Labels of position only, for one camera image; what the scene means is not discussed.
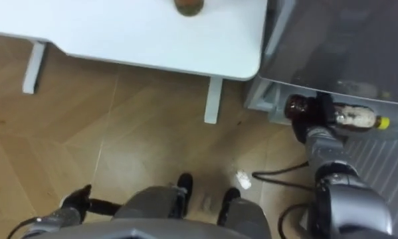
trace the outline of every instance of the table leg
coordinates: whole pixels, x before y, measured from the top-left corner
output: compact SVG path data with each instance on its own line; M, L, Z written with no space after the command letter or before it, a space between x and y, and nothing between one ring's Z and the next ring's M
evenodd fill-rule
M209 91L207 92L205 123L217 123L222 89L223 79L220 77L211 77L209 80Z
M29 63L25 73L25 79L23 81L23 93L34 94L35 87L37 84L37 78L39 70L41 69L41 62L44 56L46 42L33 42L33 48Z

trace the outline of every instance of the black cable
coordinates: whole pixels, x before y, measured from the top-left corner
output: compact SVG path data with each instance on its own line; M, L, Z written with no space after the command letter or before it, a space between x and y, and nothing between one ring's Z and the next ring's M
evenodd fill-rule
M259 181L263 181L266 183L273 183L276 185L282 185L282 186L286 186L286 187L294 187L297 189L302 189L305 191L313 192L314 189L312 187L308 187L305 185L299 185L296 183L290 183L290 182L286 182L286 181L281 181L281 180L277 180L277 179L269 179L269 178L264 177L264 176L275 176L275 175L280 175L283 173L288 173L288 172L291 172L291 171L294 171L297 169L301 169L303 167L307 167L308 165L309 165L308 162L304 162L299 165L289 167L287 169L277 170L277 171L257 171L257 172L252 173L252 177L254 177L255 179L258 179Z
M27 219L27 220L24 220L24 221L20 222L16 227L14 227L14 229L12 229L12 231L10 231L10 233L9 233L8 236L7 236L7 239L11 239L11 238L14 236L14 234L15 234L20 228L22 228L22 227L24 227L24 226L27 226L27 225L29 225L29 224L32 224L32 223L36 222L36 221L38 220L38 218L39 218L39 217L32 217L32 218L29 218L29 219Z
M288 208L286 208L286 210L284 210L282 212L280 217L278 217L278 222L277 222L277 229L278 229L278 233L279 233L281 239L287 239L287 237L283 231L283 222L284 222L284 219L286 219L286 216L289 215L289 213L292 212L293 210L296 210L299 208L307 208L308 206L309 206L308 203L293 204L293 205L290 205Z
M122 207L120 204L108 202L100 199L90 199L90 208L88 212L99 215L114 216Z

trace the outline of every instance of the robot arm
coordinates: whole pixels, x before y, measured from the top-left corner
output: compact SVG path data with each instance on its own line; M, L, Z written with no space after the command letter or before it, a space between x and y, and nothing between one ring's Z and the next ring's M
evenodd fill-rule
M292 119L296 138L306 147L316 186L307 231L313 238L347 238L363 231L390 235L392 219L386 202L361 180L343 142L327 123L332 112L330 99L320 94L316 98L319 111Z
M22 239L56 232L61 228L82 224L86 212L90 208L91 185L78 189L62 200L60 207L47 216L34 218L33 225L27 230Z

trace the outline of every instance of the floor tile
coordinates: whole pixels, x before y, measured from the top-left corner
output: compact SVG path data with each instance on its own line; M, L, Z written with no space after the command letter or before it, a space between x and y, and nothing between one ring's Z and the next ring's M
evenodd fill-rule
M99 147L117 71L45 64L37 93L24 95L25 64L14 61L0 72L0 132Z
M98 149L0 134L0 213L18 219L48 214L91 182L97 160Z
M16 39L13 37L1 37L2 43L14 60L24 60L30 58L33 44L29 40Z

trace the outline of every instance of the bottle cap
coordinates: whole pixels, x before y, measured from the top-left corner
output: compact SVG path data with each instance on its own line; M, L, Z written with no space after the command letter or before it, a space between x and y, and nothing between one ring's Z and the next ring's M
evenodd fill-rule
M388 117L380 117L380 124L377 126L378 129L387 129L391 121Z

